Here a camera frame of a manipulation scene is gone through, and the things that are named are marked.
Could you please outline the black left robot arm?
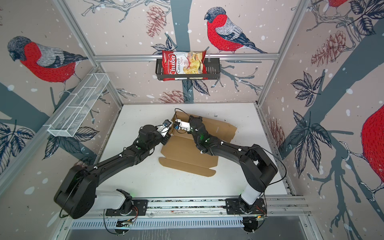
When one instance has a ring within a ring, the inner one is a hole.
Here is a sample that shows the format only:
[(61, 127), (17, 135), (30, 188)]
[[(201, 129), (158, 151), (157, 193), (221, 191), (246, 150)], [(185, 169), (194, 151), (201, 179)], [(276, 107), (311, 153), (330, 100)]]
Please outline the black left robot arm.
[(76, 165), (67, 173), (54, 196), (54, 202), (73, 219), (87, 214), (101, 198), (97, 187), (126, 168), (133, 167), (151, 156), (157, 145), (166, 145), (171, 135), (172, 122), (165, 120), (162, 125), (145, 125), (139, 129), (138, 137), (132, 145), (95, 165)]

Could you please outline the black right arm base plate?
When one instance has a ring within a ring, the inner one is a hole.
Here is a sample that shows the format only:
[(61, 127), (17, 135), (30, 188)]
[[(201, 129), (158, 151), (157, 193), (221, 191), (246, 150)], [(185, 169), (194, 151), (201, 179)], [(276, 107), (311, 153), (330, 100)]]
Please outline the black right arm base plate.
[(258, 198), (252, 205), (247, 204), (242, 198), (225, 199), (225, 209), (228, 215), (266, 215), (265, 201)]

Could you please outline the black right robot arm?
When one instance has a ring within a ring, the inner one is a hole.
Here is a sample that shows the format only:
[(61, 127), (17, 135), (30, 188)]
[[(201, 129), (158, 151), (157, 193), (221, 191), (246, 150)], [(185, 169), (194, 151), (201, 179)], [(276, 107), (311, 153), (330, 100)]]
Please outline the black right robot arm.
[(259, 145), (237, 146), (211, 135), (202, 117), (189, 116), (189, 124), (190, 134), (202, 154), (222, 157), (241, 166), (248, 184), (240, 195), (240, 202), (251, 207), (278, 173), (275, 163)]

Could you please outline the brown cardboard paper box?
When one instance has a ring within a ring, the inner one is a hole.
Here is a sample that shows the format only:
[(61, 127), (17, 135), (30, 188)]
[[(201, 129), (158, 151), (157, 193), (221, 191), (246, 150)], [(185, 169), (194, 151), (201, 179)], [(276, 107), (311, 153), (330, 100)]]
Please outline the brown cardboard paper box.
[[(214, 119), (203, 118), (203, 124), (209, 134), (228, 143), (237, 131), (235, 126)], [(159, 163), (164, 167), (204, 177), (216, 174), (213, 168), (218, 165), (219, 157), (201, 154), (192, 135), (183, 130), (171, 129), (171, 137), (162, 147), (161, 154), (163, 157), (159, 158)]]

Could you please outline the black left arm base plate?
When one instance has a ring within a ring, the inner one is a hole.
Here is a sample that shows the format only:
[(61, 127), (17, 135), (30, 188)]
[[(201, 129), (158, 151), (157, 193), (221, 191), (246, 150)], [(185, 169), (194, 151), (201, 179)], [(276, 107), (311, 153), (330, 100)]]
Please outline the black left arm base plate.
[(130, 200), (125, 201), (123, 205), (117, 209), (107, 209), (105, 215), (107, 217), (140, 217), (140, 216), (145, 216), (148, 208), (148, 200)]

